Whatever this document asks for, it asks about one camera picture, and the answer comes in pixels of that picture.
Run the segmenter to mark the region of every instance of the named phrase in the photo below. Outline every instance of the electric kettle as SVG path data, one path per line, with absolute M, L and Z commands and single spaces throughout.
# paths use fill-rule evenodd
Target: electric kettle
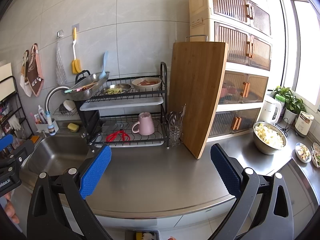
M 276 108 L 278 109 L 278 111 L 276 113 L 276 117 L 273 118 L 273 116 L 275 115 Z M 281 110 L 281 103 L 273 99 L 272 97 L 266 95 L 264 97 L 264 104 L 258 121 L 275 124 L 279 120 Z

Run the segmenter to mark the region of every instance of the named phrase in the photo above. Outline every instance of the blue spoon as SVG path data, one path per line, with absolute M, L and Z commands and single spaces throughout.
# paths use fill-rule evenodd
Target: blue spoon
M 107 59 L 108 59 L 108 51 L 106 51 L 103 56 L 103 69 L 99 76 L 99 80 L 103 79 L 107 75 L 106 74 Z

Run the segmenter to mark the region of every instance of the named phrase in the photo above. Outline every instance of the small bowl of food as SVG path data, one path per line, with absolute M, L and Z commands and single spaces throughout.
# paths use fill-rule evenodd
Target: small bowl of food
M 296 144 L 296 154 L 300 161 L 303 163 L 311 162 L 311 152 L 309 151 L 308 147 L 302 143 Z
M 320 168 L 320 146 L 317 143 L 313 143 L 312 163 Z
M 161 85 L 161 79 L 155 77 L 137 78 L 131 84 L 137 92 L 157 91 Z
M 253 141 L 256 147 L 266 155 L 281 151 L 287 143 L 284 134 L 267 122 L 256 122 L 253 125 Z
M 115 84 L 104 88 L 101 93 L 103 95 L 116 95 L 122 94 L 131 89 L 131 85 L 129 84 Z

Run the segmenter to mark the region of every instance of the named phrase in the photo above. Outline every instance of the kitchen sink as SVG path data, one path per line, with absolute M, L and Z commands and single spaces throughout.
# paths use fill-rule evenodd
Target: kitchen sink
M 78 168 L 87 158 L 89 147 L 80 136 L 55 135 L 43 139 L 26 160 L 22 172 L 38 176 L 45 171 L 50 176 Z

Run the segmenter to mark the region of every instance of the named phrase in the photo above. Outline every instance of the finger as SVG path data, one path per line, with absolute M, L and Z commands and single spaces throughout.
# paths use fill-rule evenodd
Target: finger
M 12 217 L 15 214 L 14 207 L 10 201 L 8 201 L 7 205 L 4 208 L 4 211 L 8 217 Z
M 20 220 L 16 214 L 12 216 L 12 221 L 15 222 L 16 224 L 20 223 Z
M 8 192 L 7 194 L 5 194 L 4 197 L 5 197 L 7 200 L 10 200 L 10 199 L 11 199 L 11 192 Z

